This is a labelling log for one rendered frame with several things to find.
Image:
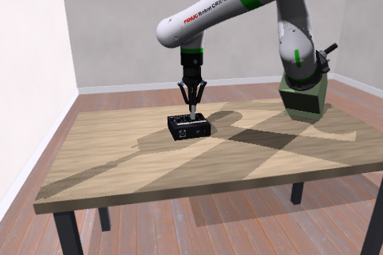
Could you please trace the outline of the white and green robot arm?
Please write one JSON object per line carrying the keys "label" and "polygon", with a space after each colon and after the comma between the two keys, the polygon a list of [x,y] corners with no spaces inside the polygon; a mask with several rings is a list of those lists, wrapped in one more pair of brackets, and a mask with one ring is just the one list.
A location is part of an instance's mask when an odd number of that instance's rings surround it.
{"label": "white and green robot arm", "polygon": [[[227,19],[245,14],[275,0],[201,0],[195,5],[165,18],[156,29],[159,43],[169,49],[180,46],[181,65],[203,65],[205,30]],[[328,53],[338,45],[315,50],[310,12],[306,0],[276,0],[279,54],[285,81],[293,90],[306,91],[329,72]],[[313,36],[313,38],[312,38]],[[189,39],[190,38],[190,39]],[[316,73],[316,74],[315,74]]]}

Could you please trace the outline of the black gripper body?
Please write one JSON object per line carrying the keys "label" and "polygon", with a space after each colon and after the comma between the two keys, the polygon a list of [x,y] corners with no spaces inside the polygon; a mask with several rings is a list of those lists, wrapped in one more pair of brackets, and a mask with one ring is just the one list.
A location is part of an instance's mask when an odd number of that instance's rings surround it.
{"label": "black gripper body", "polygon": [[[194,88],[195,86],[195,80],[198,81],[197,86],[202,80],[201,77],[201,66],[197,68],[186,68],[185,66],[183,67],[183,78],[182,81],[185,83],[185,85],[189,88],[189,81],[191,80],[192,82],[192,87]],[[193,77],[194,76],[194,77]]]}

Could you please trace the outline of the black lighting desk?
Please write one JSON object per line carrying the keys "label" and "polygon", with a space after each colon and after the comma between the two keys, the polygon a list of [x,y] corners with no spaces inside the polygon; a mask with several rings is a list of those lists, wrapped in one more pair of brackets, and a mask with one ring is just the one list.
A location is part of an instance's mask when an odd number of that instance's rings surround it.
{"label": "black lighting desk", "polygon": [[195,120],[190,118],[190,114],[168,116],[168,129],[174,140],[211,135],[211,124],[201,113],[195,114]]}

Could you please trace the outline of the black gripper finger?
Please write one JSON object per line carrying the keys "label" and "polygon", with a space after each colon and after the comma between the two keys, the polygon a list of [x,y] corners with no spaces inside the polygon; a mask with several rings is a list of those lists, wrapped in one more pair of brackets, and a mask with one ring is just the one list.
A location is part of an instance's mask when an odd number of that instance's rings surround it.
{"label": "black gripper finger", "polygon": [[193,119],[195,120],[195,106],[196,104],[200,103],[201,101],[201,97],[203,95],[203,90],[204,90],[204,87],[206,86],[207,82],[205,80],[201,80],[200,82],[200,87],[199,87],[199,91],[198,91],[198,95],[196,97],[196,93],[197,93],[197,84],[198,84],[198,81],[195,80],[195,86],[194,88],[192,88],[192,100],[193,100]]}
{"label": "black gripper finger", "polygon": [[184,90],[183,81],[181,81],[180,83],[177,83],[177,84],[180,87],[180,90],[182,89],[181,92],[182,92],[185,103],[189,104],[190,118],[193,120],[192,81],[190,80],[188,83],[189,83],[188,98],[187,98],[186,92]]}

